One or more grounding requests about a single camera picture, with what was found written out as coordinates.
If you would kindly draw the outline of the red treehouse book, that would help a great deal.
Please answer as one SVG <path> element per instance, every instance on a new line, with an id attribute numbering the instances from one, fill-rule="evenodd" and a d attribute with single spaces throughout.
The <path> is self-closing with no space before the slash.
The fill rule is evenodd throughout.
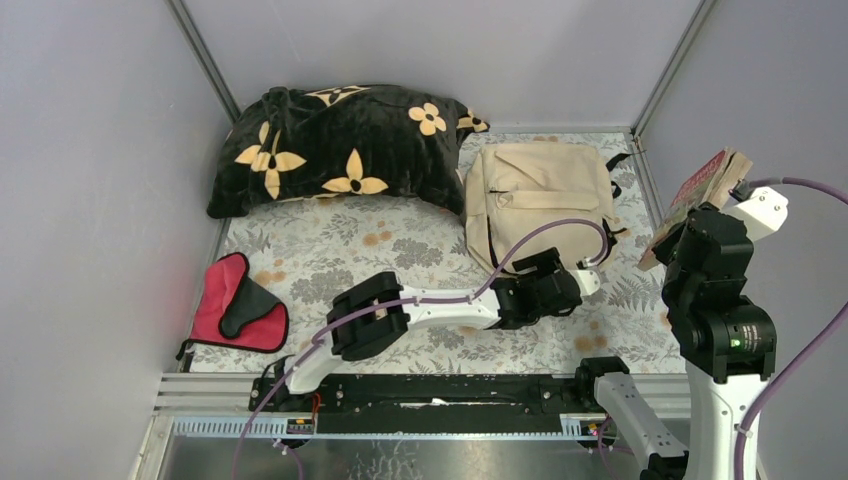
<path id="1" fill-rule="evenodd" d="M 752 166 L 746 155 L 725 147 L 700 167 L 679 188 L 636 267 L 641 271 L 656 267 L 659 261 L 653 249 L 670 235 L 672 228 L 703 203 L 722 208 L 730 198 L 730 191 L 746 178 Z"/>

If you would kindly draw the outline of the beige canvas student bag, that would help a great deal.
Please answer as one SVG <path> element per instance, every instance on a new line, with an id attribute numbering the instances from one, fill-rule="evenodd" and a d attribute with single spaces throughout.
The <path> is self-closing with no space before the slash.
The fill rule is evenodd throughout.
<path id="1" fill-rule="evenodd" d="M 464 181 L 470 257 L 487 272 L 513 274 L 514 261 L 555 247 L 568 268 L 585 259 L 606 268 L 622 193 L 611 173 L 627 157 L 545 141 L 482 146 Z"/>

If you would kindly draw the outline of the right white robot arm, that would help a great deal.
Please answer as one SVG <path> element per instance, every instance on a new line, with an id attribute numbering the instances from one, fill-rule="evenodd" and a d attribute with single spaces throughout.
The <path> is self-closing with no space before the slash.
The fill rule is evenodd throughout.
<path id="1" fill-rule="evenodd" d="M 654 250 L 667 270 L 661 297 L 685 361 L 690 440 L 678 440 L 642 397 L 618 357 L 586 358 L 573 396 L 603 410 L 639 463 L 641 479 L 754 479 L 754 403 L 775 372 L 777 334 L 743 295 L 754 253 L 744 222 L 704 203 Z"/>

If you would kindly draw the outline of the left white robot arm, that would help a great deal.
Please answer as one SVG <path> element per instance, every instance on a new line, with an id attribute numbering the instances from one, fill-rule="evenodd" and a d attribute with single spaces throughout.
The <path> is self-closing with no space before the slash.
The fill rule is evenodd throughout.
<path id="1" fill-rule="evenodd" d="M 600 288 L 596 271 L 566 268 L 556 249 L 513 265 L 516 276 L 495 274 L 476 289 L 413 288 L 400 284 L 392 272 L 352 287 L 335 298 L 326 325 L 308 347 L 277 367 L 272 398 L 285 410 L 299 410 L 343 363 L 375 357 L 408 332 L 518 330 L 547 316 L 570 315 Z"/>

